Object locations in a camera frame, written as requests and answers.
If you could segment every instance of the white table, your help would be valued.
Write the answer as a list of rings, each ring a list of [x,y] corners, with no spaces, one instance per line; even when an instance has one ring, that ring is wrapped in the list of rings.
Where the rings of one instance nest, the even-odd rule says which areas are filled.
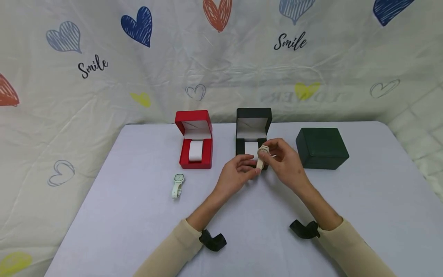
[[[175,125],[125,126],[64,238],[47,277],[131,276],[212,191],[235,154],[235,124],[214,124],[210,170],[182,170]],[[302,127],[337,127],[350,158],[335,171],[308,169],[324,198],[400,277],[443,276],[443,205],[388,127],[378,122],[272,123],[268,138],[295,146]],[[173,177],[186,181],[171,198]],[[340,276],[315,240],[289,225],[312,220],[269,168],[208,226],[228,244],[203,248],[179,276]]]

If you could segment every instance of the black wrist strap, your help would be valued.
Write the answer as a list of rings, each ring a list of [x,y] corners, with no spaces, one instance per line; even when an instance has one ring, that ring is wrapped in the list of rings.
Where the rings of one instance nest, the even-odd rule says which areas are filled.
[[[206,246],[207,249],[218,252],[221,248],[225,247],[226,240],[222,234],[218,234],[216,237],[211,237],[208,230],[203,230],[202,235],[199,238],[200,242]]]
[[[319,225],[317,222],[312,221],[308,225],[304,226],[300,221],[295,220],[289,228],[299,237],[304,239],[311,239],[315,237],[320,237],[318,231]]]

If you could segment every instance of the hand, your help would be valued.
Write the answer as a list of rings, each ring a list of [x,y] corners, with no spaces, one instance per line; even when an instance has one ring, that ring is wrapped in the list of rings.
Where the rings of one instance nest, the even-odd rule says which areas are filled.
[[[254,158],[253,155],[237,155],[227,162],[220,173],[212,195],[222,197],[227,201],[231,196],[241,190],[248,180],[259,175],[259,168],[248,166],[255,166],[257,164],[256,161],[251,160],[252,158]]]
[[[298,196],[312,188],[298,153],[286,141],[282,138],[276,138],[266,141],[263,145],[269,147],[270,155],[260,151],[258,156],[272,167],[282,183],[292,189]]]

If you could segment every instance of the beige sleeve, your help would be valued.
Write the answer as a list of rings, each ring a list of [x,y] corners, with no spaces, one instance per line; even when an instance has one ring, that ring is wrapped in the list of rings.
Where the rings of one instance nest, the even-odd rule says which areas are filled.
[[[134,277],[175,277],[201,249],[201,232],[183,219],[139,267]]]
[[[332,231],[319,227],[319,233],[320,244],[348,277],[395,277],[346,219]]]

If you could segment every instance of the heart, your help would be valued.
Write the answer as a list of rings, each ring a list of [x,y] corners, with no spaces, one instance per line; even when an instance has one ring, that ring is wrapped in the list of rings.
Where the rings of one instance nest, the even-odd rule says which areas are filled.
[[[65,21],[60,24],[60,31],[49,30],[46,32],[46,40],[57,51],[80,51],[80,29],[73,22]]]
[[[320,83],[313,83],[310,86],[305,86],[303,83],[295,84],[295,94],[300,100],[307,100],[319,90]]]
[[[32,263],[32,257],[28,253],[14,252],[0,261],[0,276],[12,276],[27,268]]]
[[[201,101],[206,94],[206,87],[202,84],[196,86],[195,89],[192,87],[187,87],[186,94],[196,101]]]
[[[375,99],[380,98],[382,96],[387,95],[390,93],[393,89],[395,89],[400,84],[400,79],[390,81],[386,85],[383,85],[383,83],[377,83],[371,87],[369,90],[369,93],[371,96]]]
[[[217,6],[212,0],[203,0],[203,11],[212,27],[219,33],[223,31],[228,24],[231,16],[232,0],[221,0]]]
[[[280,0],[280,13],[292,19],[295,25],[297,20],[315,3],[315,0]]]
[[[141,7],[137,13],[137,21],[130,16],[121,17],[121,27],[131,39],[151,47],[152,15],[147,7]]]
[[[74,166],[67,160],[56,161],[54,164],[54,171],[57,172],[57,174],[48,179],[48,185],[51,187],[57,187],[66,183],[75,175]]]
[[[386,26],[414,0],[375,0],[374,15],[382,26]]]
[[[149,99],[149,95],[146,93],[142,93],[140,95],[130,93],[131,97],[135,102],[140,103],[143,107],[149,108],[151,106],[151,100]]]
[[[0,106],[17,106],[20,103],[16,91],[0,73]]]

